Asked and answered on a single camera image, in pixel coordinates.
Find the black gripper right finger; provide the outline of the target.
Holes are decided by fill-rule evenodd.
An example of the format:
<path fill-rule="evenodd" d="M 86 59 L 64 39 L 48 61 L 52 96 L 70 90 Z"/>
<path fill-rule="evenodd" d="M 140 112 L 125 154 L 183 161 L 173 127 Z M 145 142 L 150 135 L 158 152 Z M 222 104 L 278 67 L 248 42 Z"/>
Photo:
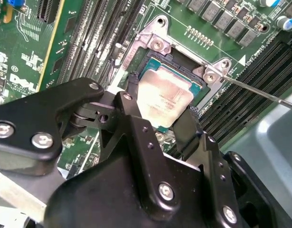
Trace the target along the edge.
<path fill-rule="evenodd" d="M 222 155 L 190 108 L 173 124 L 178 151 L 201 171 L 201 206 L 211 228 L 272 228 L 274 209 L 266 188 L 234 152 Z"/>

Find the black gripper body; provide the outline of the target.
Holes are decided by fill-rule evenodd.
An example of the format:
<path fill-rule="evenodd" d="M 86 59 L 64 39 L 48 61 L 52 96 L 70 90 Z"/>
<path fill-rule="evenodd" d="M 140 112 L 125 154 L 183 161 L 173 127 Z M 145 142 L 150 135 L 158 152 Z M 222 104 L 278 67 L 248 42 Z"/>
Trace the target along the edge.
<path fill-rule="evenodd" d="M 194 166 L 166 156 L 180 197 L 178 212 L 166 221 L 143 209 L 129 156 L 120 155 L 64 182 L 51 196 L 44 216 L 47 228 L 219 228 L 209 212 L 202 174 Z"/>

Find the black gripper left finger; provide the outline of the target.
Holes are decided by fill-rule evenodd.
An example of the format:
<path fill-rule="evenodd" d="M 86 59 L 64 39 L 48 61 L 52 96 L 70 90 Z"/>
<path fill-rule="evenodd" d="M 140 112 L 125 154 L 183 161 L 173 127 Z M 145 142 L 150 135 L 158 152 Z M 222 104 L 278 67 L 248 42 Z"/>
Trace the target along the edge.
<path fill-rule="evenodd" d="M 49 174 L 61 154 L 62 140 L 88 122 L 101 130 L 99 164 L 129 156 L 145 212 L 175 214 L 180 199 L 174 179 L 136 98 L 127 92 L 108 95 L 88 78 L 0 105 L 0 170 Z"/>

